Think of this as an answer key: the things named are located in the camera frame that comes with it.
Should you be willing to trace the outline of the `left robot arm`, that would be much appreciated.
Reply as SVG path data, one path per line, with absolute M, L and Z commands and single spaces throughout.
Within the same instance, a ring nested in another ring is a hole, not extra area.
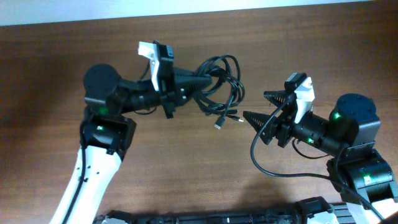
M 75 168 L 51 223 L 93 222 L 136 130 L 136 122 L 125 113 L 162 106 L 170 119 L 176 107 L 211 83 L 208 74 L 174 67 L 166 68 L 160 77 L 135 82 L 123 79 L 108 64 L 91 67 L 83 79 L 86 107 Z

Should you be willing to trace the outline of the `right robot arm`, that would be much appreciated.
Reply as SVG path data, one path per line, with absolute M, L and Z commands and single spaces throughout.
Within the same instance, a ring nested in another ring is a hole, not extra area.
M 357 222 L 393 222 L 397 213 L 397 181 L 390 165 L 374 148 L 381 121 L 372 99 L 355 93 L 342 95 L 325 119 L 313 113 L 312 95 L 281 90 L 267 91 L 264 96 L 277 107 L 274 112 L 243 113 L 256 131 L 250 156 L 261 172 L 280 178 L 328 180 Z M 256 160 L 254 151 L 258 140 L 269 144 L 273 139 L 280 147 L 301 141 L 331 156 L 326 163 L 328 175 L 266 170 Z

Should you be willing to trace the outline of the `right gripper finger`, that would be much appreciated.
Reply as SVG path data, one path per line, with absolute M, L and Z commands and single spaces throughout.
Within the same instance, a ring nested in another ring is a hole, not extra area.
M 271 118 L 271 115 L 261 114 L 251 111 L 243 112 L 244 119 L 260 134 L 260 138 L 264 144 L 268 145 L 276 136 L 278 117 Z
M 265 91 L 264 98 L 276 107 L 282 105 L 290 106 L 292 104 L 292 94 L 288 93 L 286 90 Z

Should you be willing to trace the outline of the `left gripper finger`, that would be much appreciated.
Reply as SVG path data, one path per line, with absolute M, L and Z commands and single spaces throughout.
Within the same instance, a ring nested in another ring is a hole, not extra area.
M 186 103 L 212 84 L 210 76 L 176 76 L 176 102 Z
M 176 77 L 195 77 L 196 74 L 193 71 L 189 71 L 183 68 L 173 67 L 173 72 Z

